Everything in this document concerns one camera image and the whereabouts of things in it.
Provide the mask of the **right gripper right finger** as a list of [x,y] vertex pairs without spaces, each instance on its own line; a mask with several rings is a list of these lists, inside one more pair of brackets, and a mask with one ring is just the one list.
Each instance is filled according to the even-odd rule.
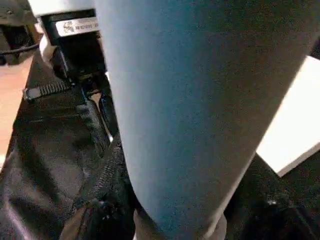
[[318,240],[320,155],[283,177],[256,155],[224,215],[227,240]]

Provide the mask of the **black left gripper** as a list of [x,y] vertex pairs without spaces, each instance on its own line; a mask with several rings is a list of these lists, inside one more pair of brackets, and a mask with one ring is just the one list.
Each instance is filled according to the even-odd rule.
[[44,111],[46,118],[67,120],[78,131],[86,132],[101,158],[108,140],[118,134],[112,91],[105,73],[26,87],[22,98]]

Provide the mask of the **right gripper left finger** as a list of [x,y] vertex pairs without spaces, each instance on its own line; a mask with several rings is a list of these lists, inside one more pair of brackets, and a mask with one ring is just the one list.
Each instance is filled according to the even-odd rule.
[[76,195],[61,240],[132,240],[139,206],[120,139],[114,139]]

